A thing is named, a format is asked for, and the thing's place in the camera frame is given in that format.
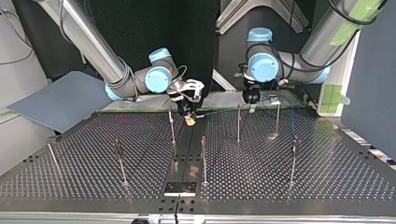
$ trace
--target black cable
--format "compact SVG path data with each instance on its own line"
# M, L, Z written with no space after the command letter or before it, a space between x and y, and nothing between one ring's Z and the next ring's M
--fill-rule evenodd
M327 68L327 67L330 67L331 65L333 65L334 63L336 63L336 62L344 55L344 53L347 51L347 48L349 47L350 43L352 43L352 40L354 39L354 37L356 36L356 34L358 33L358 31L359 31L359 30L357 30L357 31L353 34L353 36L349 38L349 41L347 42L346 46L343 48L343 50L340 52L340 54L339 54L333 61L331 61L330 63L327 63L326 65L318 66L318 68L316 68L316 69L301 69L301 68L296 68L296 67L294 67L294 66L291 66L291 65L289 65L288 63L285 63L285 62L282 60L282 58L280 57L280 55L279 55L279 53L277 52L276 49L274 49L274 48L272 48L272 49L275 50L275 51L277 52L277 54L275 54L275 53L273 52L273 53L275 54L275 56L276 56L276 55L279 55L279 57L277 57L277 56L276 56L276 57L277 57L285 66L287 66L288 68L293 69L293 70L295 70L295 71L306 72L306 73L318 72L318 71L321 71L321 70L323 70L323 69L325 69L325 68Z
M0 65L5 65L5 64L11 64L11 63L18 63L18 62L21 62L21 61L23 61L23 60L28 59L32 54L33 54L33 49L30 49L29 54L26 55L25 57L23 57L23 58L21 58L21 59L18 59L18 60L15 60L15 61L12 61L12 62L0 63Z
M308 95L309 99L311 99L312 104L314 104L314 106L316 108L318 108L317 103L315 103L314 98L312 98L312 96L309 94L308 90L305 87L305 84L303 82L301 82L301 86L303 87L304 92Z
M357 25L366 26L366 25L373 24L373 22L376 21L376 16L375 16L372 20L370 20L370 21L359 21L359 20L356 20L356 19L354 19L354 18L348 16L348 15L345 14L344 12L342 12L342 11L334 4L334 2L333 2L332 0L327 0L327 2L329 3L329 5L330 5L330 7L332 8L332 10L334 10L339 16L341 16L341 17L344 18L345 20L350 21L350 22L352 22L352 23L355 23L355 24L357 24Z
M289 26L290 26L290 36L291 36L291 32L293 32L293 28L292 28L292 22L293 22L293 14L294 14L294 10L296 8L296 0L293 0L293 3L291 4L291 13L290 13L290 20L289 20Z
M84 11L87 14L87 16L93 21L95 22L95 19L91 16L91 14L88 12L88 0L84 0Z
M64 0L61 0L59 5L59 29L67 43L73 45L72 41L66 36L64 32Z

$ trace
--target metal rod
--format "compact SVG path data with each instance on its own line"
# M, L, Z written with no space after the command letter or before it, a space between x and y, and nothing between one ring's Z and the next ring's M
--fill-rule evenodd
M123 179L124 179L123 185L124 185L124 186L128 186L129 183L128 183L128 180L126 179L126 174L125 174L125 169L124 169L124 167L123 167L122 159L120 159L120 167L121 167L122 176L123 176Z
M239 143L241 140L241 105L238 105L238 136L236 142Z
M172 144L174 147L176 146L176 140L175 140L175 127L174 127L174 121L172 118L172 107L169 107L169 122L171 123L171 129L172 129Z
M122 148L121 148L121 143L120 143L120 139L116 138L115 143L114 143L114 151L115 151L115 155L117 160L120 163L120 168L121 168L121 172L122 172L122 178L123 178L123 186L129 186L128 180L126 179L126 174L125 174L125 168L123 166L123 162L122 162Z
M296 165L296 152L293 152L293 165L291 166L291 176L290 176L290 189L293 187L294 182L293 182L293 178L294 178L294 169L295 169L295 165Z
M55 161L56 165L59 165L58 160L56 159L55 153L53 152L52 145L50 143L48 143L47 146L49 147L50 155L53 158L53 160Z
M117 83L126 68L114 50L108 45L77 0L37 1L58 25L62 25L67 37L90 61L107 83ZM60 24L60 6L63 3L63 24Z
M201 140L201 149L202 149L202 159L204 162L204 186L209 185L207 182L207 176L206 176L206 138L203 136Z
M61 167L59 166L58 160L56 159L55 152L54 152L54 150L52 148L52 145L50 143L47 143L47 146L49 147L50 155L53 158L53 160L55 161L56 168L58 169L58 173L59 173L59 175L60 175L60 177L61 177L61 179L63 181L64 177L62 176Z
M279 129L279 114L280 114L280 104L277 105L277 111L276 111L276 128L275 128L276 134Z

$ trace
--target vertical post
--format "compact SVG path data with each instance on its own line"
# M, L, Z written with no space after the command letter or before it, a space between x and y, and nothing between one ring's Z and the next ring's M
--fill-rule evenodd
M203 136L201 140L201 149L202 149L202 160L204 162L204 186L209 185L207 182L207 176L206 176L206 138Z
M115 154L116 154L116 159L120 163L120 168L121 168L122 178L123 178L122 185L124 187L125 186L129 186L128 180L126 179L125 168L124 168L123 162L122 162L122 149L121 149L121 143L120 143L120 139L119 138L116 138L116 140L115 140L114 151L115 151Z
M168 114L169 114L169 122L171 123L171 130L172 130L172 144L174 145L174 147L176 147L174 120L172 118L172 107L169 107Z
M279 130L279 114L280 114L280 104L277 105L277 111L276 111L276 129L275 129L276 135Z
M54 150L52 148L52 144L51 143L47 143L47 146L49 147L50 155L51 155L53 161L55 162L56 168L58 169L58 173L59 173L61 179L63 180L64 178L62 176L61 167L59 166L58 159L56 159L55 152L54 152Z
M237 139L236 142L239 144L239 142L241 141L241 105L238 105L238 135L237 135Z

